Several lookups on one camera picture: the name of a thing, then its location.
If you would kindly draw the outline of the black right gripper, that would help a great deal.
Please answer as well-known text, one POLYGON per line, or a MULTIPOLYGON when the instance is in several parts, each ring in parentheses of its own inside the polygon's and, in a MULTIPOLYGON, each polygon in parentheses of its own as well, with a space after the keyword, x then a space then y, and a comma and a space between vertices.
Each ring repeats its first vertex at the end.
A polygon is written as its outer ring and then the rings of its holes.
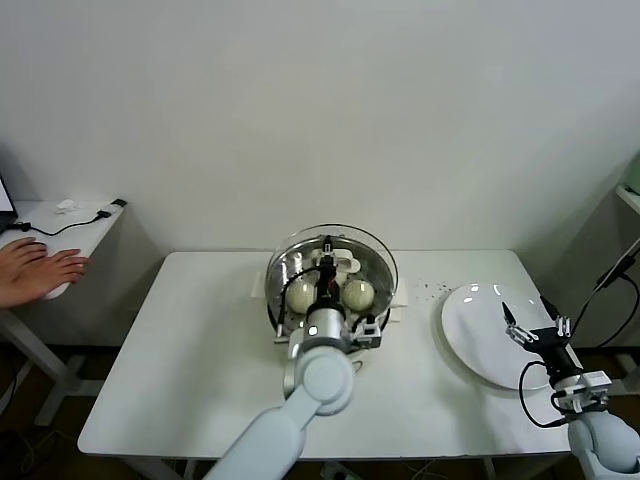
POLYGON ((528 344, 528 351, 538 355, 550 378, 569 378, 580 374, 580 362, 569 350, 570 318, 562 315, 546 297, 540 296, 542 305, 557 328, 546 327, 531 332, 520 327, 506 303, 502 303, 506 334, 517 344, 528 344))

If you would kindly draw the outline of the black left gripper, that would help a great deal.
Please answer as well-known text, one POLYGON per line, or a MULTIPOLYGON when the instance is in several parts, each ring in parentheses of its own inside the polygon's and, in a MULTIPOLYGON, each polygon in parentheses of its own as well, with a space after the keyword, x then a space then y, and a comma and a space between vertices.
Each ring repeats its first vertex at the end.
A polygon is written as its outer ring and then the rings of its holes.
POLYGON ((340 302, 340 286, 337 283, 337 265, 335 261, 334 242, 324 238, 322 257, 318 263, 319 278, 316 283, 316 302, 338 304, 340 302))

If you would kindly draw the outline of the person bare hand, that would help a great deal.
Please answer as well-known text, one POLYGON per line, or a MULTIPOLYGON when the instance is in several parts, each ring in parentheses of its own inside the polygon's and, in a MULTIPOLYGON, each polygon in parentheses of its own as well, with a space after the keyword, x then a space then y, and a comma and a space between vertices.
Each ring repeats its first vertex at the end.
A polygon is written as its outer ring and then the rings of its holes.
POLYGON ((63 250, 33 262, 3 291, 3 308, 24 305, 46 297, 58 287, 77 282, 90 259, 77 249, 63 250))
POLYGON ((1 289, 9 287, 32 262, 47 257, 44 243, 33 237, 14 240, 1 248, 1 289))

